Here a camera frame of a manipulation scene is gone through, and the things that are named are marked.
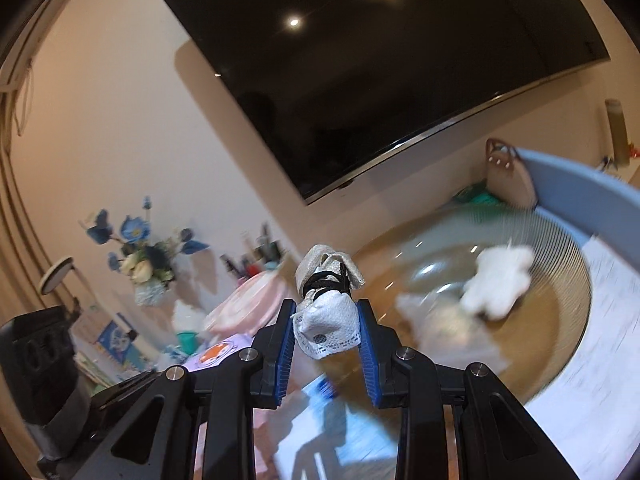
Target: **cream flower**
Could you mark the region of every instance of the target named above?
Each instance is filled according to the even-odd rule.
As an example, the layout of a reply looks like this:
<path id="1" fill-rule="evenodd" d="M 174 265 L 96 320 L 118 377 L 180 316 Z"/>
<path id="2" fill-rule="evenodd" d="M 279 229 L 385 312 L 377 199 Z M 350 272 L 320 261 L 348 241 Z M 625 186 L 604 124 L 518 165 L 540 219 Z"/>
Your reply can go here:
<path id="1" fill-rule="evenodd" d="M 138 264 L 138 254 L 133 253 L 127 256 L 124 261 L 120 264 L 120 272 L 129 276 L 131 271 Z"/>
<path id="2" fill-rule="evenodd" d="M 133 269 L 131 281 L 137 284 L 148 282 L 153 273 L 154 266 L 151 265 L 151 262 L 149 260 L 143 260 Z"/>

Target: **green cup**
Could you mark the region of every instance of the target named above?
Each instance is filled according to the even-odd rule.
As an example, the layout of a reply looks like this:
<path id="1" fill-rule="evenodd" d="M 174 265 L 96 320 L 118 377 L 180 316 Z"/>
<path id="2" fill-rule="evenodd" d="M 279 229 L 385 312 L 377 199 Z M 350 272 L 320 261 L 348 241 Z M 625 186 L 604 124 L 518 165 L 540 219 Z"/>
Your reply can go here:
<path id="1" fill-rule="evenodd" d="M 180 341 L 180 348 L 185 354 L 191 355 L 198 349 L 198 339 L 195 332 L 180 332 L 176 335 Z"/>

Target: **pink pouch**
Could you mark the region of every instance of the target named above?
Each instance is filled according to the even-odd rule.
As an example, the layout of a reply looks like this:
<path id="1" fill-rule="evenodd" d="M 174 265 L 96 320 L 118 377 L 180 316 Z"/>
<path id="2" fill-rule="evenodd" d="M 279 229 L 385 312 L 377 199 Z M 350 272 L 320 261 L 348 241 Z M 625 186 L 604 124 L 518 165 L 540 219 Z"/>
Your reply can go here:
<path id="1" fill-rule="evenodd" d="M 280 311 L 293 293 L 275 272 L 265 271 L 244 282 L 204 320 L 204 330 L 227 338 L 233 334 L 255 335 Z"/>

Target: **cylindrical bottle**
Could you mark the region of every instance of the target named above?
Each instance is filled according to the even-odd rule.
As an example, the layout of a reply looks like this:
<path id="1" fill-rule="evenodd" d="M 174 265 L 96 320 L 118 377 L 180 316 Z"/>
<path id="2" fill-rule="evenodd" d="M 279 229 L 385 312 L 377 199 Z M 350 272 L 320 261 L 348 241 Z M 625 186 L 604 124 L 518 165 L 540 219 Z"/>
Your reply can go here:
<path id="1" fill-rule="evenodd" d="M 622 103 L 617 99 L 607 99 L 607 115 L 613 141 L 613 159 L 617 166 L 629 165 L 629 140 L 626 137 L 625 116 L 622 113 Z"/>

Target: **flower vase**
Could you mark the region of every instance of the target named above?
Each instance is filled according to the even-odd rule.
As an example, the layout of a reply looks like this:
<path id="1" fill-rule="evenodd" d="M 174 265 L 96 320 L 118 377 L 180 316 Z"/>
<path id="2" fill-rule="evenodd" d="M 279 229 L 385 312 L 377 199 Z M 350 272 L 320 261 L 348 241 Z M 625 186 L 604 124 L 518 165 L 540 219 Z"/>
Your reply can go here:
<path id="1" fill-rule="evenodd" d="M 152 278 L 148 282 L 134 285 L 134 298 L 139 306 L 158 306 L 168 291 L 168 287 Z"/>

